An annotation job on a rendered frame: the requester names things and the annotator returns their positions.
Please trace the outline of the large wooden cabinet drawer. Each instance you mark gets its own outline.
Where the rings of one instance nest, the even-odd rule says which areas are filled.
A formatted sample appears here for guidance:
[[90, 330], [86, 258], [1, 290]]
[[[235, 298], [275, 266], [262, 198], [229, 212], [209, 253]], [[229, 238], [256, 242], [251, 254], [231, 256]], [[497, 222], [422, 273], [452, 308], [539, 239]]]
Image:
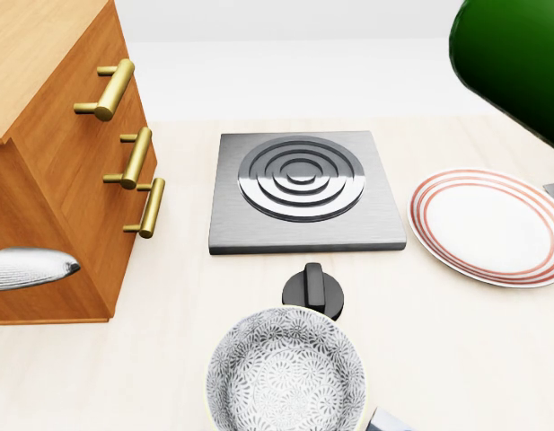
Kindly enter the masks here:
[[116, 66], [128, 50], [112, 0], [66, 54], [17, 120], [13, 141], [28, 157], [29, 166], [51, 205], [60, 211], [50, 165], [61, 146], [63, 121], [78, 102], [98, 101], [109, 77], [97, 75], [98, 66]]

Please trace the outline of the wooden cabinet with drawers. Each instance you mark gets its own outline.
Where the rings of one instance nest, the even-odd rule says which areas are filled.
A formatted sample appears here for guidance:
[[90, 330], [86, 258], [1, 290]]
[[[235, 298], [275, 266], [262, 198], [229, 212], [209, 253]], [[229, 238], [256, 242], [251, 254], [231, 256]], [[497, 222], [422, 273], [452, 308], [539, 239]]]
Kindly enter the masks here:
[[18, 118], [109, 0], [0, 0], [0, 250], [72, 255], [69, 277], [0, 292], [0, 324], [107, 321], [73, 231], [13, 141]]

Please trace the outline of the grey floral patterned bowl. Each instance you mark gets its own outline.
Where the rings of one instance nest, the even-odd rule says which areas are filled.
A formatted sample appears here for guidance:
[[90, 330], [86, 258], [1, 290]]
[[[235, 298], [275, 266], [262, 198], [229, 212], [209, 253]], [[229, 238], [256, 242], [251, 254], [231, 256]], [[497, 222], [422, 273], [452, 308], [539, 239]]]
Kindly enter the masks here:
[[235, 323], [210, 357], [205, 389], [215, 431], [357, 431], [368, 392], [349, 337], [293, 305]]

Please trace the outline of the round black stove knob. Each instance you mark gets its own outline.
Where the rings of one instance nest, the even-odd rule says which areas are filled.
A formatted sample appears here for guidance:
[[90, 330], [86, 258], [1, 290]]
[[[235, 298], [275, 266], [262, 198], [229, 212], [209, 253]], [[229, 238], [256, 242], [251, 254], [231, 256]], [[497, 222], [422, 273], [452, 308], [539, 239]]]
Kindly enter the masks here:
[[339, 282], [325, 273], [320, 263], [311, 262], [287, 280], [282, 304], [308, 308], [336, 321], [344, 307], [344, 293]]

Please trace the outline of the flat dark stove plate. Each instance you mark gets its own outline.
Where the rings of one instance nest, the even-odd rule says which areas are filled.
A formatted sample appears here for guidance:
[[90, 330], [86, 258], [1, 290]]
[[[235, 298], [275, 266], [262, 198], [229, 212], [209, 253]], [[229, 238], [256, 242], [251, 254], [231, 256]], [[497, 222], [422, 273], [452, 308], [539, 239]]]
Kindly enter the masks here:
[[371, 132], [221, 135], [211, 254], [401, 251], [406, 243]]

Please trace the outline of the medium wooden cabinet drawer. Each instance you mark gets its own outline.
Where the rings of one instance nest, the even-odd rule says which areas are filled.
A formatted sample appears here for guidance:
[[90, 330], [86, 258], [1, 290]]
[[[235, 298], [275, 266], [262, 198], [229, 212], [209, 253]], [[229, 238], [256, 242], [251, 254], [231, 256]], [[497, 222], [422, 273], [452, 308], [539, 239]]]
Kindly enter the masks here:
[[153, 178], [152, 133], [135, 81], [128, 84], [112, 119], [69, 112], [61, 146], [50, 167], [56, 196], [84, 265], [102, 279], [123, 275], [135, 240], [145, 194], [136, 186]]

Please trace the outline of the green glass wine bottle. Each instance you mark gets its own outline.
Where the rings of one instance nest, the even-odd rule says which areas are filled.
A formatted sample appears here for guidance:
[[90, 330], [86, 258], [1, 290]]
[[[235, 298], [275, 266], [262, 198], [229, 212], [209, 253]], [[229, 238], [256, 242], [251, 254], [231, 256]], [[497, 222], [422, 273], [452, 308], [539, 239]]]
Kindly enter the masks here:
[[469, 90], [554, 148], [554, 0], [464, 0], [449, 58]]

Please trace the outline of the small wooden cabinet drawer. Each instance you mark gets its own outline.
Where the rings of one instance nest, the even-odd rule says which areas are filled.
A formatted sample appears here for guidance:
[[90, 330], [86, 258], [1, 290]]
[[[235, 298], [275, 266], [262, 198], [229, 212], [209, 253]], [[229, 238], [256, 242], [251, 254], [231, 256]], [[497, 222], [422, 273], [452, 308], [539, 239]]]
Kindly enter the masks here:
[[[114, 316], [119, 292], [137, 233], [124, 233], [126, 224], [139, 224], [148, 191], [123, 189], [118, 183], [104, 183], [104, 174], [122, 173], [134, 143], [121, 143], [120, 132], [110, 134], [109, 146], [94, 157], [96, 165], [89, 171], [84, 188], [84, 221], [79, 224], [85, 234], [87, 262], [92, 264], [92, 279], [107, 308], [106, 319]], [[151, 184], [157, 159], [151, 143], [137, 184]]]

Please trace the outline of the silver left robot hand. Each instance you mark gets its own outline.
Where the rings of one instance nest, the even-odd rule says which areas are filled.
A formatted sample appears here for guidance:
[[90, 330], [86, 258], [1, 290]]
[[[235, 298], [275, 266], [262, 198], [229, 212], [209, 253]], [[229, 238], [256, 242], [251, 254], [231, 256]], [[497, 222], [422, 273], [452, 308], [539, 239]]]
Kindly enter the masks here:
[[81, 268], [62, 251], [12, 247], [0, 250], [0, 291], [37, 286], [69, 277]]

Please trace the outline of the white plate with red rings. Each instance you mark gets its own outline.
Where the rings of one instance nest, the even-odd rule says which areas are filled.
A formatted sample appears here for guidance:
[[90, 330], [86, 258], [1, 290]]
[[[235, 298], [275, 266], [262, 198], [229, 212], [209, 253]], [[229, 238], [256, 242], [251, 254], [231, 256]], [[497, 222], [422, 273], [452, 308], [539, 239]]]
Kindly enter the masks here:
[[407, 216], [421, 244], [465, 276], [511, 288], [554, 283], [554, 198], [523, 180], [437, 172], [411, 192]]

